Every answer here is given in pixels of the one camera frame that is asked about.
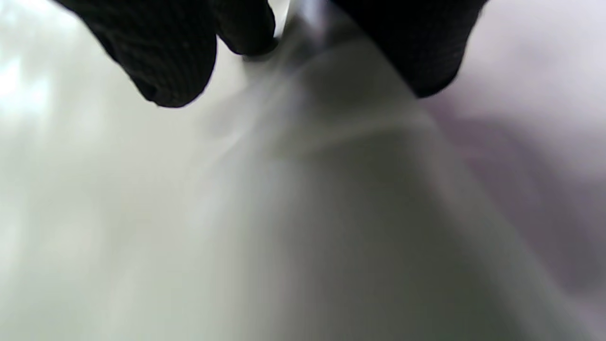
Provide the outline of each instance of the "knit fabric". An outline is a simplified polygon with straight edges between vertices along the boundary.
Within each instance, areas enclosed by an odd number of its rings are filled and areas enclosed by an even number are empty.
[[[216,35],[238,54],[273,44],[267,0],[57,0],[75,12],[141,94],[182,107],[204,91],[215,66]],[[446,87],[486,0],[334,0],[418,96]]]

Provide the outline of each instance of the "gloved finger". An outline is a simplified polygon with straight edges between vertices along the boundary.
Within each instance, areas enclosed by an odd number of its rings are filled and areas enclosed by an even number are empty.
[[[57,1],[86,23],[147,100],[182,107],[205,89],[216,58],[206,1]]]
[[[217,35],[231,51],[256,56],[274,46],[276,20],[267,0],[208,0]]]
[[[419,97],[457,75],[487,0],[332,0],[377,43]]]

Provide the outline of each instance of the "black glove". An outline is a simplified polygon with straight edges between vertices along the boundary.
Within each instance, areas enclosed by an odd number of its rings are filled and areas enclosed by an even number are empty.
[[[182,107],[206,87],[219,35],[235,53],[273,48],[267,0],[57,0],[74,11],[143,96]],[[486,0],[334,0],[419,96],[455,77]]]
[[[419,97],[455,78],[488,0],[332,0],[375,41]]]

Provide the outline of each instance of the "gloved hand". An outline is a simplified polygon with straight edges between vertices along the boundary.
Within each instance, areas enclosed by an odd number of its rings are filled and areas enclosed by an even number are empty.
[[[275,46],[267,0],[57,1],[88,25],[142,95],[163,107],[182,107],[204,91],[215,66],[215,34],[242,55]],[[333,1],[418,96],[429,96],[455,77],[487,0]]]

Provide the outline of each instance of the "blurry background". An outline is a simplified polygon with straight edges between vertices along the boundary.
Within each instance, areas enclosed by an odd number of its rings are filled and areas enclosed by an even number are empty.
[[[606,340],[605,12],[600,0],[491,0],[460,77],[423,103]],[[204,96],[157,108],[71,14],[0,2],[0,338],[194,328],[150,321],[195,312],[187,293],[203,279],[171,273],[192,265],[179,245],[197,171],[228,143],[205,113],[246,85],[221,43]]]

